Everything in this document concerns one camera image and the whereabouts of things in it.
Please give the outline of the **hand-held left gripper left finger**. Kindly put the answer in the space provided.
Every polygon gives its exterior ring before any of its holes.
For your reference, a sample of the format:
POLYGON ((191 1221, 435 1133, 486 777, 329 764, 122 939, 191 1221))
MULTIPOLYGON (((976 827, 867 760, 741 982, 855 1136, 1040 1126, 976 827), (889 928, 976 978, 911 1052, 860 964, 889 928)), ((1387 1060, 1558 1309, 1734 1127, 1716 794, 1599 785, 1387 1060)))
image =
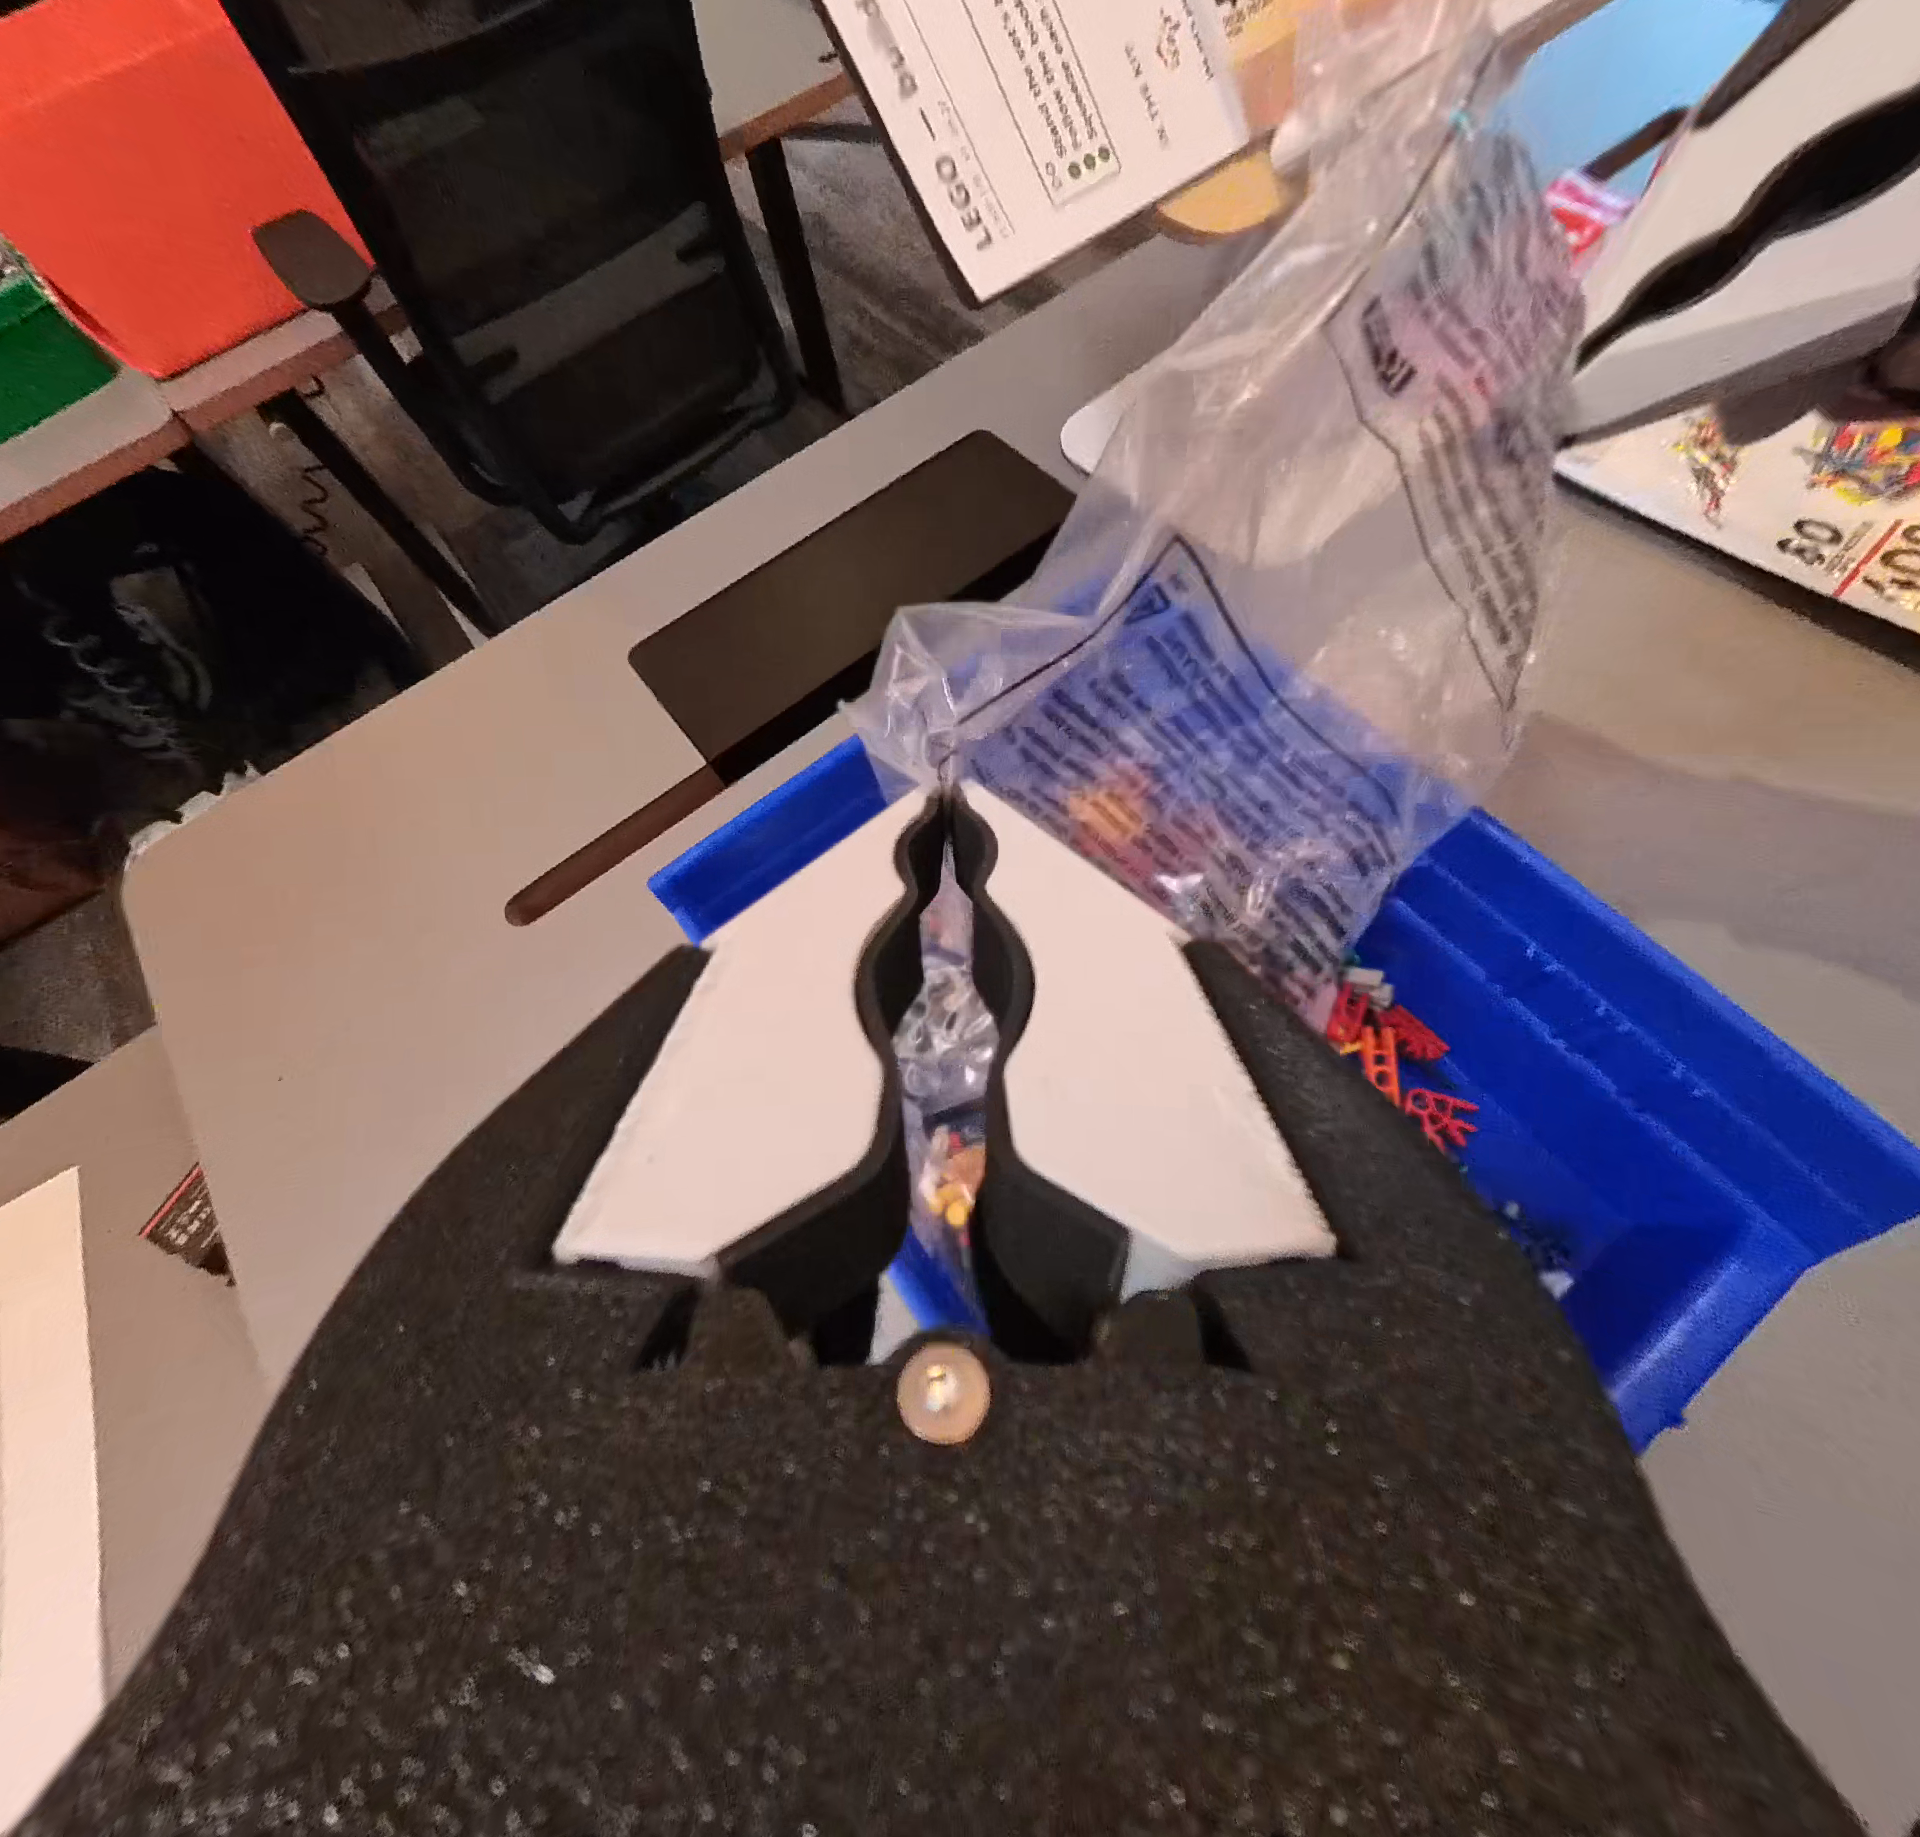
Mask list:
POLYGON ((944 797, 902 797, 674 951, 687 991, 560 1265, 756 1292, 790 1339, 871 1342, 911 1212, 895 1033, 944 852, 944 797))

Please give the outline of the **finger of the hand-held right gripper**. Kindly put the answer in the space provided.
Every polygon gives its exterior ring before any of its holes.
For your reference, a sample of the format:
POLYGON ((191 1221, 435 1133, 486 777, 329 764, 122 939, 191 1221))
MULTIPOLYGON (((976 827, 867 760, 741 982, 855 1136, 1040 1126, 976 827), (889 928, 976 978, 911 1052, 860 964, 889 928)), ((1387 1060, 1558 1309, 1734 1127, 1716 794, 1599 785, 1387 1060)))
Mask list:
POLYGON ((1730 74, 1664 158, 1707 175, 1711 203, 1745 202, 1792 162, 1916 163, 1913 7, 1847 7, 1746 63, 1755 76, 1730 74))
POLYGON ((1916 271, 1913 162, 1792 162, 1726 207, 1666 162, 1583 276, 1567 433, 1827 381, 1901 332, 1916 271))

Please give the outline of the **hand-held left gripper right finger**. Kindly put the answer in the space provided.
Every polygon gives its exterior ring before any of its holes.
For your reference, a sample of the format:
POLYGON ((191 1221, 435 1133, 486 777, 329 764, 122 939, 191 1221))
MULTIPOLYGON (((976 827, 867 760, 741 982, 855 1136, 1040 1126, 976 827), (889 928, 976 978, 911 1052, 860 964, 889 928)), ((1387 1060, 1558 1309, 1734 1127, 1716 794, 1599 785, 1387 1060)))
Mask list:
POLYGON ((951 796, 997 1029, 972 1271, 991 1339, 1078 1361, 1196 1278, 1335 1255, 1335 1231, 1186 939, 982 787, 951 796))

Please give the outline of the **colourful printed toy package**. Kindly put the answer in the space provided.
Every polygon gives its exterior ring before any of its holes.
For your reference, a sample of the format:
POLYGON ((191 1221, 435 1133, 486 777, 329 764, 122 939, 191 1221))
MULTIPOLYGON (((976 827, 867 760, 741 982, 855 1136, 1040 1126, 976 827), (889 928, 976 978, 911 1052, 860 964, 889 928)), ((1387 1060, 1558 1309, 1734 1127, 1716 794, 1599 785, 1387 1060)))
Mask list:
POLYGON ((1916 631, 1916 410, 1795 410, 1736 443, 1711 406, 1568 438, 1558 474, 1813 599, 1916 631))

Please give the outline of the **blue plastic bin with sticker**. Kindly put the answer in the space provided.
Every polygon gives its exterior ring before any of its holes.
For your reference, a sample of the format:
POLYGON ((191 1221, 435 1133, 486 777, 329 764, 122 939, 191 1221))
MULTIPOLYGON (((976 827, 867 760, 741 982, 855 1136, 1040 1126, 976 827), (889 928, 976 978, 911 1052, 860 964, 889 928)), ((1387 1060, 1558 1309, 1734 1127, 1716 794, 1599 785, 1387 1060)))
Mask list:
MULTIPOLYGON (((1213 954, 1204 988, 1257 984, 1230 949, 1230 918, 1164 853, 1154 787, 1111 775, 1070 792, 1064 824, 1035 794, 1001 794, 1213 954)), ((861 746, 845 743, 661 865, 649 887, 687 937, 707 939, 790 872, 891 807, 861 746)), ((1635 1448, 1675 1425, 1726 1355, 1826 1256, 1916 1218, 1916 1146, 1764 1032, 1617 913, 1485 817, 1415 859, 1361 956, 1453 1046, 1445 1081, 1485 1111, 1469 1170, 1519 1201, 1571 1249, 1562 1299, 1635 1448)), ((1343 1107, 1333 1143, 1280 1114, 1331 1220, 1335 1174, 1362 1196, 1388 1173, 1362 1151, 1394 1126, 1343 1107)))

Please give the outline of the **clear bag of colourful connectors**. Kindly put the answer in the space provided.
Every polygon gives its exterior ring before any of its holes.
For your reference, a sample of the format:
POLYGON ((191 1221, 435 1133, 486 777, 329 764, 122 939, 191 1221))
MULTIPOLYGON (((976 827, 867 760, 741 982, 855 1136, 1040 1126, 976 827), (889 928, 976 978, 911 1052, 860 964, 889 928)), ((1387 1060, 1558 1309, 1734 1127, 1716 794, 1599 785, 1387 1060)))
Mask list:
POLYGON ((1392 883, 1524 728, 1552 593, 1552 461, 1579 331, 1567 248, 1504 121, 1481 0, 1396 0, 1307 44, 1304 203, 1140 374, 1035 576, 894 616, 851 720, 882 794, 986 777, 1063 825, 1154 787, 1257 984, 1217 984, 1280 1114, 1396 1145, 1362 1201, 1462 1179, 1307 1025, 1392 883))

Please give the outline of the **pile of loose colourful connectors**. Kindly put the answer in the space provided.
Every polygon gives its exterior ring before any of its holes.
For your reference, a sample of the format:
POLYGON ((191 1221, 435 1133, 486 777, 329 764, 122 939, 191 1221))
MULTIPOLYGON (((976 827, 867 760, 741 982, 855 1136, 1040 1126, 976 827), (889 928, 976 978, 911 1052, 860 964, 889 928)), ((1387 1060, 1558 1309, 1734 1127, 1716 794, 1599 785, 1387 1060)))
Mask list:
POLYGON ((1314 1017, 1324 1042, 1352 1060, 1424 1143, 1462 1170, 1482 1209, 1521 1248, 1549 1296, 1562 1301, 1572 1290, 1571 1249, 1519 1201, 1491 1196, 1469 1170, 1469 1145, 1482 1133, 1485 1111, 1439 1075, 1453 1052, 1449 1039, 1399 1002, 1385 971, 1352 960, 1322 991, 1314 1017))

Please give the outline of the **white book stand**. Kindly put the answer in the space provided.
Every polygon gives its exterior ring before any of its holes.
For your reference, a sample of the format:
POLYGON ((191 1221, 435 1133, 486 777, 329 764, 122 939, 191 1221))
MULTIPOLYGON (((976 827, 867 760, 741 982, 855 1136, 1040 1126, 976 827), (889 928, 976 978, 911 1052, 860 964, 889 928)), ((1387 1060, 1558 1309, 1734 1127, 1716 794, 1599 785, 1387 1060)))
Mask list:
MULTIPOLYGON (((1611 0, 1491 0, 1489 21, 1499 51, 1515 65, 1562 37, 1611 0)), ((1284 226, 1304 195, 1312 142, 1299 118, 1284 122, 1265 143, 1253 143, 1154 209, 1154 226, 1176 240, 1230 240, 1284 226)), ((1116 387, 1088 399, 1063 425, 1060 450, 1076 474, 1087 476, 1105 453, 1116 422, 1140 381, 1125 374, 1116 387)))

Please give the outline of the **black table inset panel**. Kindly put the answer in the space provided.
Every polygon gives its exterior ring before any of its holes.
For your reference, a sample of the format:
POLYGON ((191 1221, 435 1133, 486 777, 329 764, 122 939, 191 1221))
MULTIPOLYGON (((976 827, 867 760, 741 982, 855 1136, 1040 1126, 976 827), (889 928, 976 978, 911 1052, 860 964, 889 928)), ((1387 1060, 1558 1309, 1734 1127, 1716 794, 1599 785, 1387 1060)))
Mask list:
POLYGON ((733 785, 871 683, 895 612, 1031 579, 1074 499, 998 435, 969 433, 646 635, 630 667, 733 785))

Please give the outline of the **dark printed card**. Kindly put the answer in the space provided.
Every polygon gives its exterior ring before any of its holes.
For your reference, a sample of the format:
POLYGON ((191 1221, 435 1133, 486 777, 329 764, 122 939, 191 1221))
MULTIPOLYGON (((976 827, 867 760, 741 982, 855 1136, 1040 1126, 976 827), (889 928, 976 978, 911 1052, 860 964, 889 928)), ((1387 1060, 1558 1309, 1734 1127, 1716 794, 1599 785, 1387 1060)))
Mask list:
POLYGON ((157 1205, 136 1238, 200 1273, 227 1286, 233 1285, 227 1245, 200 1161, 191 1164, 167 1198, 157 1205))

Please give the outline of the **black mesh office chair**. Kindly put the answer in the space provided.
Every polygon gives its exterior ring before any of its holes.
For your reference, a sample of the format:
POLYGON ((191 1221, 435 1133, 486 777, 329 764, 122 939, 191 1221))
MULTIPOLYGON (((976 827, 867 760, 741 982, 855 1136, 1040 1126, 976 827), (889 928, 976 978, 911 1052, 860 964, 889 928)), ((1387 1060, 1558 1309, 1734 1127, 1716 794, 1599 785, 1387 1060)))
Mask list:
POLYGON ((691 0, 219 0, 357 233, 257 226, 481 502, 587 545, 800 394, 691 0))

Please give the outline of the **grey background table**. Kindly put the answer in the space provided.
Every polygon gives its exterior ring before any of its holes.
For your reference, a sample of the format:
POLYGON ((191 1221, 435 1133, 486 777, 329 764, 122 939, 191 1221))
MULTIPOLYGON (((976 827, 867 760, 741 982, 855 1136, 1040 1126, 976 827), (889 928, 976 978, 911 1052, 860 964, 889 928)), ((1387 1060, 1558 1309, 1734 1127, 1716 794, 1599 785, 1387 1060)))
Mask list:
POLYGON ((300 313, 167 380, 117 370, 107 387, 2 446, 2 541, 144 467, 203 450, 210 433, 304 394, 307 384, 356 353, 329 315, 300 313))

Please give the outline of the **large green plastic bin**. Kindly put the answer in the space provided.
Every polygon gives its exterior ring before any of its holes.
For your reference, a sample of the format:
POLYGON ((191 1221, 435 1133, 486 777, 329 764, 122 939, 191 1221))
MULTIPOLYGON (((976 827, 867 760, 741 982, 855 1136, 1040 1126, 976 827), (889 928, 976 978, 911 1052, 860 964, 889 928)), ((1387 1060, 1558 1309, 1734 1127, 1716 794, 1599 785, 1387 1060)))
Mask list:
POLYGON ((109 387, 117 366, 83 336, 30 273, 2 280, 2 443, 109 387))

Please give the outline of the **orange plastic bin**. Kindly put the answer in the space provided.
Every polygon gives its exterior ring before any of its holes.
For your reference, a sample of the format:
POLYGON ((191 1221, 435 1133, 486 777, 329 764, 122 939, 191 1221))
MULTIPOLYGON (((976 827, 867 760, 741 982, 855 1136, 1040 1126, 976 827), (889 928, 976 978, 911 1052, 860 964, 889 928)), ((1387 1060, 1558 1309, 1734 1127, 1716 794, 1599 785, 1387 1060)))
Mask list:
POLYGON ((38 0, 2 21, 2 229, 111 359, 170 380, 300 313, 252 242, 359 240, 219 0, 38 0))

